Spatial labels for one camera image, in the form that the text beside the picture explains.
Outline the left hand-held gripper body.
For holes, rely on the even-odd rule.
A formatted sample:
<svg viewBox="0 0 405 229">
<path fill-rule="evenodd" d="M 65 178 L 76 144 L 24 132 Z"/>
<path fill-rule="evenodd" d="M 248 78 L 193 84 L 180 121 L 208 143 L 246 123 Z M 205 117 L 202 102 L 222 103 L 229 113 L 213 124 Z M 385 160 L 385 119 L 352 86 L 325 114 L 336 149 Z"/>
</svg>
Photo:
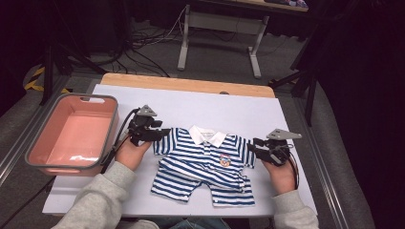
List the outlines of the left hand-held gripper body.
<svg viewBox="0 0 405 229">
<path fill-rule="evenodd" d="M 134 116 L 128 125 L 128 131 L 133 144 L 139 146 L 141 141 L 156 141 L 150 139 L 150 133 L 157 129 L 150 127 L 152 121 L 156 120 L 156 115 L 148 105 L 134 109 Z"/>
</svg>

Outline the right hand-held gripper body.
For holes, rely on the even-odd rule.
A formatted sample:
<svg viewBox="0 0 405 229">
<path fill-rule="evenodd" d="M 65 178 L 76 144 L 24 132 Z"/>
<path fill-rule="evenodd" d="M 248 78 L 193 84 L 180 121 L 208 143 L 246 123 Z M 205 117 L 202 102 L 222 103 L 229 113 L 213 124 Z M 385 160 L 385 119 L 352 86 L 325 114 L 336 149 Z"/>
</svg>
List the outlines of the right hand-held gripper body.
<svg viewBox="0 0 405 229">
<path fill-rule="evenodd" d="M 269 162 L 275 166 L 284 165 L 290 158 L 290 150 L 294 147 L 288 139 L 299 139 L 296 134 L 282 129 L 274 129 L 266 136 L 265 146 L 268 147 Z"/>
</svg>

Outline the blue white striped doll outfit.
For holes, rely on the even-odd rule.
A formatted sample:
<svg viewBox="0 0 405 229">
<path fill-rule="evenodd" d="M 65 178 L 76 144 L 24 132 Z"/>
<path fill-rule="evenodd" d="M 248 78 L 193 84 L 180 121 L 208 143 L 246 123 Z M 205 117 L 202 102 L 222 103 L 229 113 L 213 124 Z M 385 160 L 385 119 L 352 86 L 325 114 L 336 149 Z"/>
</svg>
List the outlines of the blue white striped doll outfit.
<svg viewBox="0 0 405 229">
<path fill-rule="evenodd" d="M 215 207 L 247 207 L 255 204 L 245 168 L 255 167 L 250 140 L 193 126 L 173 128 L 153 144 L 160 157 L 151 192 L 174 201 L 188 202 L 205 185 Z"/>
</svg>

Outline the pink basket with grey rim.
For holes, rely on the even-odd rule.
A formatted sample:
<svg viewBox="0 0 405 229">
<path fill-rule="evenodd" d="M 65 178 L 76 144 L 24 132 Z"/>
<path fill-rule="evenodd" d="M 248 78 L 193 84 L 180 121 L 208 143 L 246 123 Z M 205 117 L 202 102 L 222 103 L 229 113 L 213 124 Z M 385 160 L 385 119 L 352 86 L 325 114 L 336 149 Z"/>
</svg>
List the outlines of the pink basket with grey rim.
<svg viewBox="0 0 405 229">
<path fill-rule="evenodd" d="M 110 95 L 63 94 L 33 138 L 25 160 L 49 176 L 92 177 L 105 164 L 118 124 Z"/>
</svg>

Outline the person's left hand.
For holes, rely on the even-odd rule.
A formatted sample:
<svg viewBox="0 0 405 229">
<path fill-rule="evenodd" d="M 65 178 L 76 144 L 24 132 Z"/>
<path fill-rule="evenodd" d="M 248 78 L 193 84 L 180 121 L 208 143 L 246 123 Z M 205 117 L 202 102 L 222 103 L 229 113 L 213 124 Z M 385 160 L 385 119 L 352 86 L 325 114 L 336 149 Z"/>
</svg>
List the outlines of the person's left hand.
<svg viewBox="0 0 405 229">
<path fill-rule="evenodd" d="M 142 142 L 139 146 L 136 146 L 129 139 L 126 139 L 119 147 L 115 160 L 135 171 L 151 145 L 151 142 Z"/>
</svg>

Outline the person's right hand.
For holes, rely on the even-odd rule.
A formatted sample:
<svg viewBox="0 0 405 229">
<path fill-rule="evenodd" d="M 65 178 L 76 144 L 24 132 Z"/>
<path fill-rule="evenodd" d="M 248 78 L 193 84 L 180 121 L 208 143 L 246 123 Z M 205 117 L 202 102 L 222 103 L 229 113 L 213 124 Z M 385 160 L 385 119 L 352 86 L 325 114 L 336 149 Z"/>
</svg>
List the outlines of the person's right hand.
<svg viewBox="0 0 405 229">
<path fill-rule="evenodd" d="M 295 190 L 296 175 L 294 164 L 287 162 L 279 167 L 266 161 L 263 161 L 263 164 L 269 173 L 271 184 L 277 195 Z"/>
</svg>

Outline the white board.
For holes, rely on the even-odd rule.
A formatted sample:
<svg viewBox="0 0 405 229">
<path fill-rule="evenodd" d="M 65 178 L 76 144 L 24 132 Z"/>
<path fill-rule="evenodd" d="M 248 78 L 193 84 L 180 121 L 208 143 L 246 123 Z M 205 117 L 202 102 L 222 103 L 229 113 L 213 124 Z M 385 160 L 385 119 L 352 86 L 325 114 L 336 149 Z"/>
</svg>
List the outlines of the white board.
<svg viewBox="0 0 405 229">
<path fill-rule="evenodd" d="M 276 98 L 229 94 L 155 90 L 98 84 L 94 94 L 108 94 L 118 101 L 118 114 L 128 113 L 145 104 L 157 114 L 164 128 L 201 128 L 264 139 L 275 129 L 287 130 L 288 125 Z M 274 195 L 269 175 L 258 161 L 254 168 L 245 168 L 250 178 L 255 205 L 252 207 L 215 207 L 208 187 L 198 187 L 186 203 L 162 198 L 151 193 L 158 170 L 159 158 L 148 151 L 136 170 L 137 178 L 130 197 L 123 205 L 125 217 L 266 217 L 274 213 Z"/>
</svg>

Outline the black metal stand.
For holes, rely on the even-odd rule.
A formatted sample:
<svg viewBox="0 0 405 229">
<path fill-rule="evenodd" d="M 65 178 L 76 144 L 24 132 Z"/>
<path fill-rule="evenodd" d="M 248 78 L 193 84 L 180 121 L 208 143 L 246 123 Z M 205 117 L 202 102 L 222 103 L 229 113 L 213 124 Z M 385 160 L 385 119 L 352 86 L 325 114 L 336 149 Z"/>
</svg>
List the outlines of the black metal stand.
<svg viewBox="0 0 405 229">
<path fill-rule="evenodd" d="M 304 94 L 307 95 L 304 117 L 310 127 L 312 126 L 311 116 L 317 80 L 314 77 L 314 58 L 308 57 L 308 54 L 310 53 L 310 45 L 313 43 L 315 37 L 316 31 L 313 31 L 307 39 L 304 47 L 293 61 L 291 67 L 295 70 L 295 73 L 281 79 L 271 79 L 268 82 L 268 86 L 271 89 L 276 89 L 296 80 L 296 83 L 290 90 L 290 93 L 293 97 L 302 97 Z"/>
</svg>

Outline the black tripod stand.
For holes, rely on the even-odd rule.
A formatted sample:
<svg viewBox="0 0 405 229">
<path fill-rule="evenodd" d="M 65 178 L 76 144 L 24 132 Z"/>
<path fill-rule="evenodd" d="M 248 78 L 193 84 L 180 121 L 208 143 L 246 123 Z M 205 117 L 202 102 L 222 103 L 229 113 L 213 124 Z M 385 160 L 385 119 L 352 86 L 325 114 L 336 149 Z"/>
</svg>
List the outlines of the black tripod stand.
<svg viewBox="0 0 405 229">
<path fill-rule="evenodd" d="M 70 56 L 98 74 L 106 73 L 105 70 L 78 51 L 58 42 L 51 42 L 44 52 L 44 91 L 40 102 L 41 105 L 45 105 L 51 99 L 51 96 L 55 91 L 55 87 L 53 86 L 53 68 L 57 67 L 63 75 L 70 75 L 72 73 L 73 69 L 70 64 Z"/>
</svg>

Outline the yellow black hazard tape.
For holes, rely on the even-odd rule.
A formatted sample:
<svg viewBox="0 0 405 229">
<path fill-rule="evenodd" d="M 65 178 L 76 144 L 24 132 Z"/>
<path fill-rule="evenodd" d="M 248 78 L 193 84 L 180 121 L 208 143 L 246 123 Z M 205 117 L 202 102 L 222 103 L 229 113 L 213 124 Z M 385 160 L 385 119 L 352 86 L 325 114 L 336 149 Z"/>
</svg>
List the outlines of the yellow black hazard tape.
<svg viewBox="0 0 405 229">
<path fill-rule="evenodd" d="M 37 69 L 32 76 L 30 77 L 28 83 L 24 86 L 24 89 L 27 90 L 34 90 L 39 92 L 44 92 L 45 88 L 43 86 L 37 85 L 36 82 L 39 79 L 40 75 L 45 72 L 44 67 L 40 67 Z"/>
</svg>

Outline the white metal stand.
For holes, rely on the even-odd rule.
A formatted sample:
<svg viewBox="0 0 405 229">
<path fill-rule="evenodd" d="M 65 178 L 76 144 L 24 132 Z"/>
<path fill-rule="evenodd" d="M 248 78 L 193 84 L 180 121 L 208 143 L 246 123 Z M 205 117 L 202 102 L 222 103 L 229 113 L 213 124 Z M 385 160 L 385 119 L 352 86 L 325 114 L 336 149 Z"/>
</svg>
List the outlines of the white metal stand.
<svg viewBox="0 0 405 229">
<path fill-rule="evenodd" d="M 255 6 L 261 10 L 280 10 L 281 12 L 307 12 L 309 9 L 291 7 L 281 4 L 266 3 L 264 0 L 226 0 L 231 5 Z M 192 11 L 189 4 L 184 8 L 183 34 L 181 52 L 178 62 L 178 70 L 185 69 L 188 52 L 189 28 L 207 29 L 213 31 L 230 31 L 235 33 L 252 34 L 256 36 L 253 46 L 247 48 L 250 65 L 255 78 L 261 78 L 260 66 L 257 59 L 257 51 L 265 34 L 269 20 L 268 15 L 259 19 L 248 18 L 247 16 L 229 16 L 215 13 Z"/>
</svg>

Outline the colourful cloth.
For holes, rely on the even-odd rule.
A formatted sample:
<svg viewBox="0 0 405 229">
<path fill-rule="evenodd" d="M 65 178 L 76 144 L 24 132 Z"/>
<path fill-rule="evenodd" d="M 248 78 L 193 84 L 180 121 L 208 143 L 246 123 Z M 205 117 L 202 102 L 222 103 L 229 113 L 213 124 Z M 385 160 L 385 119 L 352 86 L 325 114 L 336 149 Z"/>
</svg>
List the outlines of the colourful cloth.
<svg viewBox="0 0 405 229">
<path fill-rule="evenodd" d="M 305 0 L 264 0 L 266 3 L 281 4 L 291 7 L 298 7 L 308 9 L 308 5 Z"/>
</svg>

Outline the aluminium rail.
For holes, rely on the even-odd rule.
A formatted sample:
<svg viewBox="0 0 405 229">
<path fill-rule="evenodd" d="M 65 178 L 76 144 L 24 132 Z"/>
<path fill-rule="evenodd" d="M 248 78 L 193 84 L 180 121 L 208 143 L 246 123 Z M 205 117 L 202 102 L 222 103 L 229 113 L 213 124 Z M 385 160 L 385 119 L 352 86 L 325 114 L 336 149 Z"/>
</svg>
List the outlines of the aluminium rail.
<svg viewBox="0 0 405 229">
<path fill-rule="evenodd" d="M 293 98 L 293 103 L 299 115 L 300 123 L 303 126 L 305 139 L 309 141 L 311 158 L 314 162 L 314 167 L 322 185 L 323 193 L 330 208 L 334 224 L 337 229 L 350 229 L 314 133 L 311 127 L 308 126 L 305 117 L 304 102 L 300 98 Z"/>
<path fill-rule="evenodd" d="M 62 94 L 71 77 L 62 75 L 53 83 L 53 93 L 42 104 L 43 94 L 29 91 L 0 117 L 0 187 L 7 180 L 19 158 L 28 151 L 47 112 Z"/>
</svg>

